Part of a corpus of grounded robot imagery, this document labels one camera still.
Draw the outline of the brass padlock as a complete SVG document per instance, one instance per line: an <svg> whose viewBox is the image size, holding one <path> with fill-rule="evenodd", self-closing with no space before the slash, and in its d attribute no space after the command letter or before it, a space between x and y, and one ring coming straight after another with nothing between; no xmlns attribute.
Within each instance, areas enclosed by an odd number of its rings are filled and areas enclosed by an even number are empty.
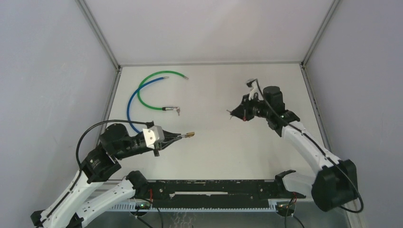
<svg viewBox="0 0 403 228"><path fill-rule="evenodd" d="M180 135L181 138L190 138L193 137L195 135L195 132L189 132L189 133L185 133Z"/></svg>

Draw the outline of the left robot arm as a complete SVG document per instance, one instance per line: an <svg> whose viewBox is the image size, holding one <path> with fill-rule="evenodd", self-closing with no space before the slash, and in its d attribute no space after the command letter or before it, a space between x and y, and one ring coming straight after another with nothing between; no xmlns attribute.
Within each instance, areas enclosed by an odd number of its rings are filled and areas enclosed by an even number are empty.
<svg viewBox="0 0 403 228"><path fill-rule="evenodd" d="M194 136L194 133L171 133L145 122L146 128L135 136L130 136L125 126L126 120L101 121L89 127L79 138L76 147L78 171L67 188L45 210L34 211L30 218L37 228L83 228L109 207L120 201L147 195L148 181L140 171L131 171L111 190L87 201L87 198L109 178L121 169L119 161L128 157L159 152L172 143ZM94 128L109 124L99 136L99 144L81 161L79 150L84 137Z"/></svg>

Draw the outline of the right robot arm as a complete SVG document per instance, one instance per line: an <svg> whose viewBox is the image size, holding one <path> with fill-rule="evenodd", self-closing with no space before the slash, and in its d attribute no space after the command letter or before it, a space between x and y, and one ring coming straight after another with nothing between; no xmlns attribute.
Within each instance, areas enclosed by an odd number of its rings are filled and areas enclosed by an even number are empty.
<svg viewBox="0 0 403 228"><path fill-rule="evenodd" d="M282 198L292 192L312 198L322 211L344 207L354 200L360 201L360 213L364 203L358 190L356 165L351 160L341 160L326 147L320 145L301 123L300 118L286 109L283 94L278 86L260 89L251 86L251 91L242 97L241 103L230 115L250 121L255 117L267 121L270 129L292 145L304 158L314 175L300 175L294 170L276 176L275 193Z"/></svg>

